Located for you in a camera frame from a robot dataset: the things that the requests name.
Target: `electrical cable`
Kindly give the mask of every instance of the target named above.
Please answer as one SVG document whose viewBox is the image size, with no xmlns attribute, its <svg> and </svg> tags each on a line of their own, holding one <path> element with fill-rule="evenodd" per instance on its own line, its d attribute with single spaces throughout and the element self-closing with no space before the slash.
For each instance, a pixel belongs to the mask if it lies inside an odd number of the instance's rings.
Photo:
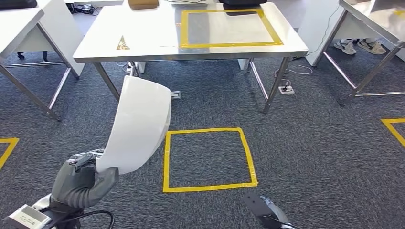
<svg viewBox="0 0 405 229">
<path fill-rule="evenodd" d="M 124 65 L 119 64 L 119 62 L 115 62 L 115 64 L 116 64 L 117 66 L 122 67 L 122 71 L 125 72 L 125 73 L 127 73 L 128 62 L 127 62 L 126 64 L 124 64 Z"/>
<path fill-rule="evenodd" d="M 70 11 L 71 14 L 75 13 L 75 4 L 74 3 L 69 3 L 70 7 L 72 7 L 72 10 Z"/>
<path fill-rule="evenodd" d="M 94 12 L 93 12 L 91 15 L 97 16 L 98 14 L 100 14 L 100 12 L 97 11 L 98 8 L 103 8 L 103 7 L 99 6 L 99 7 L 93 8 L 93 10 L 94 10 L 95 12 L 97 12 L 97 14 L 94 14 Z"/>
<path fill-rule="evenodd" d="M 166 1 L 168 1 L 168 2 L 178 2 L 178 1 L 181 1 L 181 2 L 188 2 L 188 3 L 199 3 L 199 2 L 207 1 L 207 0 L 199 0 L 199 1 L 195 1 L 195 2 L 193 2 L 193 1 L 182 1 L 182 0 L 175 0 L 175 1 L 166 0 Z"/>
<path fill-rule="evenodd" d="M 276 222 L 279 222 L 279 223 L 281 223 L 281 224 L 283 224 L 283 225 L 293 227 L 294 229 L 303 229 L 303 228 L 300 228 L 300 227 L 294 226 L 294 225 L 289 224 L 289 223 L 283 223 L 283 222 L 281 222 L 281 221 L 279 221 L 279 220 L 277 220 L 277 219 L 275 219 L 275 218 L 273 218 L 273 217 L 270 217 L 270 216 L 269 216 L 269 218 L 270 218 L 270 219 L 272 219 L 272 220 L 274 220 L 274 221 L 276 221 Z"/>
<path fill-rule="evenodd" d="M 108 226 L 108 229 L 112 229 L 112 228 L 113 228 L 114 223 L 115 223 L 115 216 L 114 216 L 113 213 L 111 213 L 111 212 L 109 212 L 109 211 L 104 211 L 104 210 L 87 212 L 87 213 L 85 213 L 85 214 L 83 214 L 83 215 L 81 215 L 81 216 L 74 217 L 74 218 L 70 218 L 70 219 L 64 220 L 64 221 L 62 221 L 62 222 L 60 222 L 60 223 L 67 223 L 67 222 L 70 222 L 70 221 L 73 221 L 73 220 L 76 220 L 76 219 L 81 219 L 81 218 L 83 218 L 83 217 L 87 217 L 87 216 L 91 216 L 91 215 L 95 215 L 95 214 L 108 214 L 108 215 L 110 216 L 110 218 L 111 218 L 110 224 L 109 224 L 109 226 Z"/>
<path fill-rule="evenodd" d="M 311 72 L 309 72 L 309 73 L 299 73 L 299 72 L 296 72 L 296 71 L 293 71 L 293 70 L 290 70 L 290 69 L 286 69 L 286 71 L 289 71 L 289 72 L 292 72 L 292 73 L 295 73 L 295 74 L 299 74 L 299 75 L 310 75 L 310 74 L 312 74 L 314 71 L 312 70 L 312 69 L 310 69 L 309 67 L 306 67 L 306 66 L 303 66 L 303 65 L 301 65 L 301 64 L 298 64 L 298 66 L 299 67 L 302 67 L 302 68 L 307 68 L 307 69 L 309 69 Z M 275 72 L 274 72 L 274 77 L 277 77 L 277 72 L 278 71 L 280 71 L 280 69 L 277 69 Z"/>
<path fill-rule="evenodd" d="M 282 79 L 282 81 L 287 81 L 286 87 L 291 86 L 291 81 L 290 80 Z"/>
<path fill-rule="evenodd" d="M 321 40 L 320 44 L 318 45 L 317 49 L 314 50 L 314 51 L 312 51 L 312 52 L 310 52 L 310 53 L 308 53 L 308 54 L 305 55 L 305 56 L 308 56 L 308 55 L 310 55 L 310 54 L 312 54 L 312 53 L 314 53 L 314 52 L 316 52 L 316 51 L 319 50 L 320 46 L 323 44 L 323 41 L 325 40 L 326 33 L 328 32 L 328 29 L 329 29 L 329 27 L 330 27 L 330 20 L 331 20 L 332 16 L 338 11 L 339 7 L 340 7 L 340 6 L 338 6 L 338 7 L 336 8 L 336 10 L 332 13 L 332 15 L 329 16 L 329 18 L 328 18 L 328 26 L 327 26 L 326 29 L 325 29 L 325 33 L 323 34 L 322 40 Z"/>
</svg>

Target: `cardboard box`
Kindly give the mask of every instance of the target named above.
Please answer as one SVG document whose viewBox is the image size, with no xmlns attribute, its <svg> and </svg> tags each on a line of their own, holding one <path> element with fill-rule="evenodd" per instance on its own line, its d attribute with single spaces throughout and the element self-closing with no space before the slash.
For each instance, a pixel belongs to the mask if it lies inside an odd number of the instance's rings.
<svg viewBox="0 0 405 229">
<path fill-rule="evenodd" d="M 153 9 L 159 6 L 159 0 L 128 0 L 133 10 Z"/>
</svg>

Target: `stainless steel tabletop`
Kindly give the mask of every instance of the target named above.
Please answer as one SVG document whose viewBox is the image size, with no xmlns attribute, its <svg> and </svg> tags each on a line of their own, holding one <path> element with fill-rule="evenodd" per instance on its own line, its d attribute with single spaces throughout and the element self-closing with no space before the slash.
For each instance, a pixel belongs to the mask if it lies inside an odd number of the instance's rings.
<svg viewBox="0 0 405 229">
<path fill-rule="evenodd" d="M 303 56 L 308 49 L 273 3 L 162 4 L 151 10 L 104 7 L 80 43 L 77 62 Z"/>
<path fill-rule="evenodd" d="M 404 46 L 405 0 L 340 0 L 340 5 L 390 42 Z"/>
</svg>

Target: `white cable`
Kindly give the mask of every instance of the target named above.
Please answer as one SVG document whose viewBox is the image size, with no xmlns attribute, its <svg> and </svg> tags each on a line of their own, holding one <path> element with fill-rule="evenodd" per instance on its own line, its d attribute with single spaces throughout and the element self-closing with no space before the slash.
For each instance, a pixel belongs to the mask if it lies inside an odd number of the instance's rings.
<svg viewBox="0 0 405 229">
<path fill-rule="evenodd" d="M 303 67 L 303 68 L 307 68 L 307 69 L 309 69 L 311 72 L 309 72 L 309 73 L 299 73 L 299 72 L 296 72 L 296 71 L 293 71 L 293 70 L 290 70 L 290 69 L 286 69 L 286 71 L 289 71 L 289 72 L 292 72 L 292 73 L 295 73 L 295 74 L 299 74 L 299 75 L 310 75 L 310 74 L 312 74 L 312 73 L 314 72 L 311 68 L 306 67 L 306 66 L 302 66 L 301 64 L 299 64 L 298 66 L 299 66 L 299 67 Z M 277 72 L 278 72 L 279 70 L 280 70 L 280 69 L 277 69 L 277 70 L 274 72 L 274 77 L 277 77 Z"/>
<path fill-rule="evenodd" d="M 291 86 L 291 81 L 290 80 L 282 79 L 282 81 L 287 81 L 287 85 L 286 85 L 287 87 Z"/>
<path fill-rule="evenodd" d="M 127 64 L 121 65 L 121 64 L 118 64 L 118 63 L 119 63 L 119 62 L 115 62 L 115 64 L 116 64 L 117 66 L 120 66 L 120 67 L 123 67 L 123 66 L 127 65 Z"/>
<path fill-rule="evenodd" d="M 320 48 L 320 46 L 323 44 L 323 41 L 325 40 L 325 37 L 326 37 L 326 33 L 328 32 L 328 29 L 329 29 L 329 27 L 330 27 L 330 19 L 331 19 L 332 16 L 338 11 L 339 7 L 340 7 L 340 5 L 336 8 L 336 10 L 335 10 L 335 11 L 332 13 L 332 15 L 328 18 L 328 26 L 327 26 L 326 29 L 325 29 L 325 33 L 323 34 L 322 40 L 321 40 L 320 44 L 318 45 L 317 49 L 314 50 L 314 51 L 312 51 L 312 52 L 310 52 L 310 53 L 308 53 L 308 54 L 305 55 L 305 56 L 308 56 L 308 55 L 310 55 L 310 54 L 312 54 L 312 53 L 318 51 L 318 49 Z"/>
</svg>

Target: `white curved panel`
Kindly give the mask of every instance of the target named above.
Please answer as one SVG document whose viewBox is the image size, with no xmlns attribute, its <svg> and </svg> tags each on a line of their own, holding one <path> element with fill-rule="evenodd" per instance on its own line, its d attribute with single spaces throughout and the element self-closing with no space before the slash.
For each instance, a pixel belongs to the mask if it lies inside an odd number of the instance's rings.
<svg viewBox="0 0 405 229">
<path fill-rule="evenodd" d="M 117 114 L 97 172 L 118 167 L 119 174 L 140 168 L 161 144 L 171 118 L 170 90 L 158 83 L 125 76 Z"/>
</svg>

